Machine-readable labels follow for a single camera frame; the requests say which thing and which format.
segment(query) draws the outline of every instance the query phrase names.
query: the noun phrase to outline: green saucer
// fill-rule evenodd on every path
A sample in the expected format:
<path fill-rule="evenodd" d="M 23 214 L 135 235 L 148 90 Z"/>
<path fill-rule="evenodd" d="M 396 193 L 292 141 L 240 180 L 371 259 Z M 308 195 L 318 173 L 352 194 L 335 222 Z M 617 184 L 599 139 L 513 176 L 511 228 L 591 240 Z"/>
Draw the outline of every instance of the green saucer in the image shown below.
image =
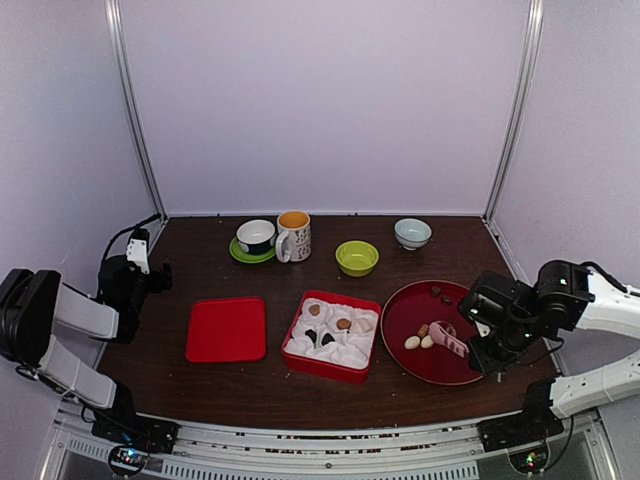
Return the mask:
<path fill-rule="evenodd" d="M 234 237 L 233 240 L 231 240 L 231 243 L 229 244 L 229 253 L 233 258 L 235 258 L 239 262 L 254 264 L 254 263 L 262 263 L 262 262 L 266 262 L 267 260 L 271 260 L 273 257 L 276 256 L 276 249 L 272 248 L 268 252 L 262 253 L 260 255 L 249 255 L 248 253 L 245 253 L 242 251 L 242 249 L 240 248 L 240 245 L 238 245 L 238 239 Z"/>

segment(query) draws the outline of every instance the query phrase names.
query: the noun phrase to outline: red tray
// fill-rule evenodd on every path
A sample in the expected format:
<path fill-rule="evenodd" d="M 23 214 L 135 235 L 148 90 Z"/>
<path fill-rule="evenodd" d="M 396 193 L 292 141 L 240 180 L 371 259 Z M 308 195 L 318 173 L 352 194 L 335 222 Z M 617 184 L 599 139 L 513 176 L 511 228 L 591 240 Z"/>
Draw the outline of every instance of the red tray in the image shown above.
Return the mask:
<path fill-rule="evenodd" d="M 264 300 L 204 300 L 191 309 L 185 356 L 193 363 L 257 362 L 267 354 Z"/>
<path fill-rule="evenodd" d="M 433 287 L 441 290 L 437 298 L 432 295 Z M 458 313 L 458 304 L 468 292 L 455 283 L 423 281 L 407 285 L 393 294 L 384 306 L 380 330 L 387 350 L 402 368 L 437 385 L 466 385 L 482 378 L 469 368 L 468 356 L 461 358 L 441 345 L 429 349 L 404 348 L 405 340 L 416 335 L 422 324 L 437 320 L 450 323 L 463 342 L 477 335 L 476 327 Z M 443 303 L 443 296 L 451 300 L 450 305 Z"/>
<path fill-rule="evenodd" d="M 287 346 L 287 342 L 291 338 L 291 332 L 293 327 L 298 321 L 298 317 L 302 313 L 302 304 L 307 298 L 317 298 L 328 303 L 337 303 L 340 305 L 347 305 L 353 308 L 361 308 L 363 310 L 372 310 L 378 314 L 378 323 L 376 324 L 376 330 L 374 331 L 374 342 L 371 345 L 371 352 L 369 352 L 369 363 L 362 370 L 356 370 L 353 368 L 343 367 L 341 365 L 335 365 L 333 363 L 323 362 L 313 358 L 299 357 L 298 355 L 291 355 L 284 351 L 284 347 Z M 282 356 L 284 357 L 285 365 L 291 370 L 297 370 L 299 372 L 309 373 L 311 375 L 317 375 L 319 377 L 330 378 L 332 380 L 338 380 L 346 383 L 363 383 L 369 376 L 369 370 L 371 369 L 371 362 L 373 359 L 373 345 L 375 345 L 375 332 L 377 332 L 378 325 L 380 325 L 380 305 L 368 300 L 360 300 L 359 298 L 345 297 L 344 295 L 337 295 L 335 293 L 319 292 L 317 290 L 309 290 L 305 292 L 296 310 L 296 316 L 284 337 L 282 342 Z"/>

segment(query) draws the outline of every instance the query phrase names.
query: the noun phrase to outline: white bowl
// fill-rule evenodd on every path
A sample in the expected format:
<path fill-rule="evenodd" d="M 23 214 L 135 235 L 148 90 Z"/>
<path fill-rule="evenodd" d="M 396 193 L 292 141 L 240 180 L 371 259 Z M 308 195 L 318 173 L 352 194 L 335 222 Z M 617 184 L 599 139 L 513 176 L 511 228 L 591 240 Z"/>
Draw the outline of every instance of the white bowl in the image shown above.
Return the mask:
<path fill-rule="evenodd" d="M 394 228 L 396 240 L 407 250 L 423 247 L 431 238 L 431 227 L 417 218 L 403 218 Z"/>
<path fill-rule="evenodd" d="M 236 238 L 243 252 L 261 255 L 273 247 L 276 227 L 266 220 L 251 220 L 240 225 L 236 231 Z"/>

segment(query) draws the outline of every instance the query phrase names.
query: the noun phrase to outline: cup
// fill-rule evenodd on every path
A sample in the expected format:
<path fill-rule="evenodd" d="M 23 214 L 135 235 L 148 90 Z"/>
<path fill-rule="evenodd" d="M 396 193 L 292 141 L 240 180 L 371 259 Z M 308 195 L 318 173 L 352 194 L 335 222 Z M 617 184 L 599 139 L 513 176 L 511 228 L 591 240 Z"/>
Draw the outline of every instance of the cup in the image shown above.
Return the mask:
<path fill-rule="evenodd" d="M 292 211 L 278 217 L 276 256 L 282 263 L 301 262 L 311 255 L 311 218 Z"/>
<path fill-rule="evenodd" d="M 276 227 L 266 220 L 251 220 L 240 225 L 236 231 L 236 238 L 244 253 L 261 255 L 273 248 Z"/>

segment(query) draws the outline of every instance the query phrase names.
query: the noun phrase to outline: teacup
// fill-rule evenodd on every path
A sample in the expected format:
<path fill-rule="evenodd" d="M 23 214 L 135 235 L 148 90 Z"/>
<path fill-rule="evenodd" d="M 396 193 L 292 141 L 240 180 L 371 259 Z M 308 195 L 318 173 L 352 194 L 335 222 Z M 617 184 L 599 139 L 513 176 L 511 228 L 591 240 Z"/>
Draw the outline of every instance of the teacup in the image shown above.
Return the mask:
<path fill-rule="evenodd" d="M 240 225 L 236 231 L 238 245 L 249 255 L 261 255 L 273 248 L 276 227 L 267 220 L 251 220 Z"/>

